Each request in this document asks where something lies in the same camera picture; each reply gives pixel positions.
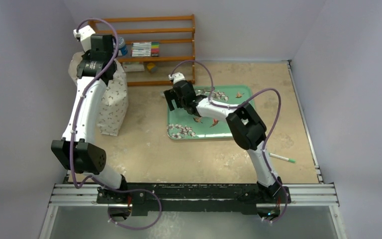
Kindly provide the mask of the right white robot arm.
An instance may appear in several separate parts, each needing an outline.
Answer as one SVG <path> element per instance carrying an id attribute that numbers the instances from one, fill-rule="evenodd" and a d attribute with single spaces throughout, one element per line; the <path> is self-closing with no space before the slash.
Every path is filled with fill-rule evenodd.
<path id="1" fill-rule="evenodd" d="M 227 123 L 235 143 L 246 150 L 257 175 L 260 198 L 272 202 L 279 193 L 286 192 L 267 154 L 270 134 L 256 110 L 245 101 L 231 105 L 212 100 L 209 96 L 196 95 L 192 84 L 181 80 L 163 92 L 169 110 L 184 109 L 197 117 L 208 117 Z"/>

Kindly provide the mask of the metal tongs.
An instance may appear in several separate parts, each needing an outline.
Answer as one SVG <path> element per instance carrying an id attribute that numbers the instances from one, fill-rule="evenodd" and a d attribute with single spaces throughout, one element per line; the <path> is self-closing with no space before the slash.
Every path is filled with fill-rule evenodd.
<path id="1" fill-rule="evenodd" d="M 165 97 L 166 99 L 176 99 L 176 98 L 179 99 L 180 97 L 186 96 L 186 95 L 196 96 L 197 91 L 194 91 L 193 89 L 181 90 L 181 89 L 171 88 L 162 92 L 162 96 Z"/>

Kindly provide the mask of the white patterned paper bag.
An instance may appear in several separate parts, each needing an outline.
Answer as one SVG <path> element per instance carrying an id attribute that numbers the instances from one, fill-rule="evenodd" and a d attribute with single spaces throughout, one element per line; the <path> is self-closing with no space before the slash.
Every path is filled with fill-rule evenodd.
<path id="1" fill-rule="evenodd" d="M 118 135 L 129 104 L 126 73 L 117 60 L 114 63 L 117 69 L 113 79 L 108 82 L 96 119 L 100 134 L 111 136 Z"/>

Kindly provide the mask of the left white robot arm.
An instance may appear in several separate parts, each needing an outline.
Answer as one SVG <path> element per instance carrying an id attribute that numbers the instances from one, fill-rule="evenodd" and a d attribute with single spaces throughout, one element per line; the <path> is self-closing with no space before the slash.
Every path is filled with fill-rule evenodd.
<path id="1" fill-rule="evenodd" d="M 76 67 L 77 91 L 69 123 L 60 140 L 53 140 L 51 151 L 73 175 L 84 174 L 110 189 L 117 204 L 128 199 L 125 178 L 106 163 L 106 152 L 94 144 L 95 124 L 108 84 L 117 69 L 114 36 L 92 34 L 91 47 Z"/>

